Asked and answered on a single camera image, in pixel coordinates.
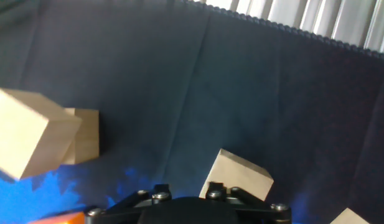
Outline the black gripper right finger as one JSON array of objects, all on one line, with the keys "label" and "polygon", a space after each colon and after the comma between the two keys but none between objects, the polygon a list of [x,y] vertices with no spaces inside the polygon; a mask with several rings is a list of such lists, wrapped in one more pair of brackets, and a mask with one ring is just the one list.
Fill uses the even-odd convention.
[{"label": "black gripper right finger", "polygon": [[240,187],[227,188],[223,183],[210,182],[205,199],[230,205],[236,212],[237,223],[292,224],[291,207],[264,202]]}]

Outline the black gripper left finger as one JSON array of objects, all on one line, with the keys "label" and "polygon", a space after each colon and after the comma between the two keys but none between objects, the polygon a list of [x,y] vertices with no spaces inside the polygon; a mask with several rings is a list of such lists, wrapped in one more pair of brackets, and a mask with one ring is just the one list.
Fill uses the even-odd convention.
[{"label": "black gripper left finger", "polygon": [[169,184],[157,184],[152,190],[138,190],[110,208],[93,208],[85,213],[85,224],[137,223],[142,212],[155,204],[172,200]]}]

